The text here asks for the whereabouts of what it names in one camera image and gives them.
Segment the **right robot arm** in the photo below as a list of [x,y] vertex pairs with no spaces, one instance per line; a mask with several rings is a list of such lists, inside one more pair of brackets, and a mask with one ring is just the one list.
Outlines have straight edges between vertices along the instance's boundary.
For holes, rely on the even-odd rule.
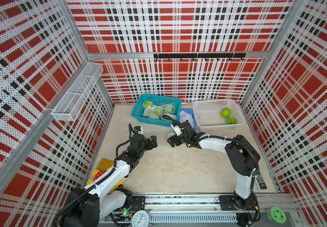
[[245,210],[255,200],[254,182],[260,171],[260,154],[248,140],[237,135],[233,138],[196,132],[188,122],[172,122],[174,135],[167,142],[172,147],[185,144],[188,148],[210,149],[225,153],[237,173],[236,187],[233,193],[233,205],[238,210]]

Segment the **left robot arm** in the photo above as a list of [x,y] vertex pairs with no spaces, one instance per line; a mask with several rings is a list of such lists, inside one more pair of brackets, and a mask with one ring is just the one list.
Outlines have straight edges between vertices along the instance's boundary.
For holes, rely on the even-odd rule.
[[133,134],[117,148],[128,145],[126,151],[117,154],[113,166],[97,180],[84,188],[73,189],[65,206],[56,214],[53,227],[96,227],[101,219],[116,209],[130,206],[132,192],[119,182],[139,164],[145,151],[157,147],[157,137],[146,138]]

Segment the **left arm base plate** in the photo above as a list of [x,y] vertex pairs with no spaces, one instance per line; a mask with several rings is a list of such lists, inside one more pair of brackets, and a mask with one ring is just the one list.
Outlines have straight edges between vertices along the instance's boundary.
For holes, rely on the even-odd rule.
[[145,196],[133,196],[131,201],[128,203],[128,205],[124,205],[123,207],[116,209],[115,212],[119,212],[119,211],[137,212],[140,210],[144,210],[145,204],[146,204]]

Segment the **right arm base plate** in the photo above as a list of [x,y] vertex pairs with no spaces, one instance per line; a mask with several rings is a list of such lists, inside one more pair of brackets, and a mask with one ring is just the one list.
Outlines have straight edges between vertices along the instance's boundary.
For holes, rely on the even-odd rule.
[[255,211],[257,207],[253,195],[247,199],[236,195],[220,195],[219,204],[222,211]]

